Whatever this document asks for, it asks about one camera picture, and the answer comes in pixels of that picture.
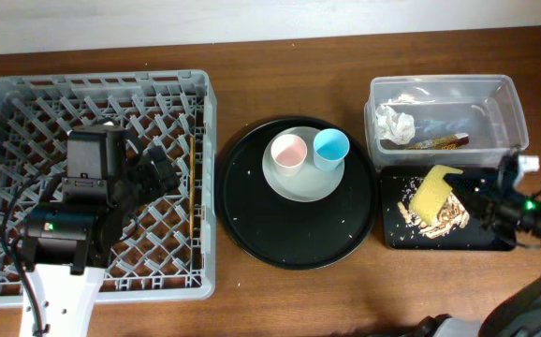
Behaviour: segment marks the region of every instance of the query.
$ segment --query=yellow sponge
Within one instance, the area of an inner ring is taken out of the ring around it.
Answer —
[[[437,213],[441,211],[451,193],[451,186],[443,180],[448,173],[461,174],[462,170],[443,165],[432,167],[410,203],[412,211],[429,225],[436,220]]]

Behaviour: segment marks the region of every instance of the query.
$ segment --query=brown tabletop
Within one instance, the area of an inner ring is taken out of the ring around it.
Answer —
[[[365,143],[378,76],[505,74],[519,93],[529,154],[541,158],[541,27],[0,56],[0,76],[200,68],[218,98],[218,145],[279,115],[322,118]],[[541,186],[529,174],[523,192]],[[357,251],[317,271],[283,271],[217,228],[216,290],[204,301],[98,305],[89,336],[329,335],[412,326],[427,315],[483,319],[541,275],[541,250],[390,250],[379,224]],[[20,309],[0,310],[0,336]]]

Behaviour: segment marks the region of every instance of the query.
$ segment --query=gray crate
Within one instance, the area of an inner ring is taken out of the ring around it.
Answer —
[[[216,98],[201,70],[0,78],[0,224],[22,182],[45,158],[66,151],[66,131],[103,117],[135,130],[148,146],[162,145],[181,184],[139,209],[139,237],[112,248],[96,303],[208,298],[215,275]],[[193,239],[190,135],[196,139]],[[66,161],[52,167],[49,177],[65,166]],[[42,177],[17,202],[8,222],[11,241],[48,179]],[[62,199],[60,190],[54,197]],[[124,224],[124,233],[134,225]],[[18,274],[0,247],[0,307],[21,306],[21,293]]]

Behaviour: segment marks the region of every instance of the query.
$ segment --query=cup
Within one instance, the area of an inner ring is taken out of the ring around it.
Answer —
[[[333,171],[349,152],[349,139],[337,129],[324,129],[314,137],[314,165],[322,171]]]
[[[296,135],[282,135],[272,142],[270,156],[279,174],[292,176],[298,173],[306,159],[306,142]]]

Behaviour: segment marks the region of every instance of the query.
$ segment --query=white plate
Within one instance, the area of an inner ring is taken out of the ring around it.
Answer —
[[[300,172],[291,177],[277,172],[271,157],[272,140],[269,142],[262,156],[262,172],[270,187],[281,197],[299,202],[312,202],[328,196],[339,186],[344,177],[345,161],[332,172],[321,171],[314,165],[313,142],[318,132],[320,130],[308,126],[292,127],[272,139],[275,140],[284,134],[292,134],[300,136],[306,142],[308,147],[306,160]]]

